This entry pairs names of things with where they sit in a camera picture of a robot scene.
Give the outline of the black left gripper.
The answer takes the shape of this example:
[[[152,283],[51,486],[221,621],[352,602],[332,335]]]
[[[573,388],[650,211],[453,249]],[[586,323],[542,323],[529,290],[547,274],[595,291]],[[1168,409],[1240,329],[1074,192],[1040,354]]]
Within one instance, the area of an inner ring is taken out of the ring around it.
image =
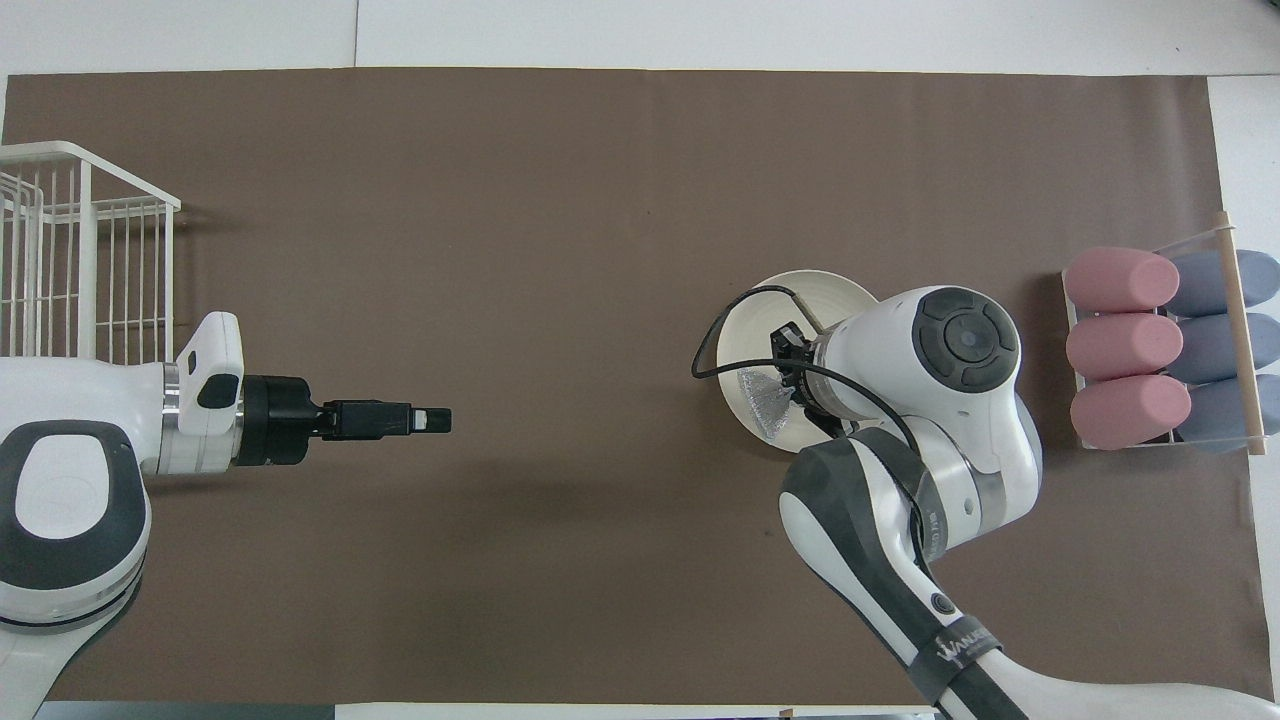
[[[307,380],[288,375],[247,375],[236,451],[238,466],[296,465],[311,439],[376,441],[388,436],[447,434],[453,411],[380,400],[337,400],[316,405]]]

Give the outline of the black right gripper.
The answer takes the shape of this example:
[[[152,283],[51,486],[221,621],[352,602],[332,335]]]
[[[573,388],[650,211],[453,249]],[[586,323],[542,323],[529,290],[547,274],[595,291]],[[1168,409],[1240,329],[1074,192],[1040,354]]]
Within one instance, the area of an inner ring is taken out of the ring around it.
[[[790,400],[803,410],[804,418],[829,438],[847,434],[846,423],[823,406],[818,391],[829,389],[829,378],[823,372],[815,372],[813,342],[800,328],[788,322],[771,333],[772,357],[778,361],[780,380],[790,392]]]

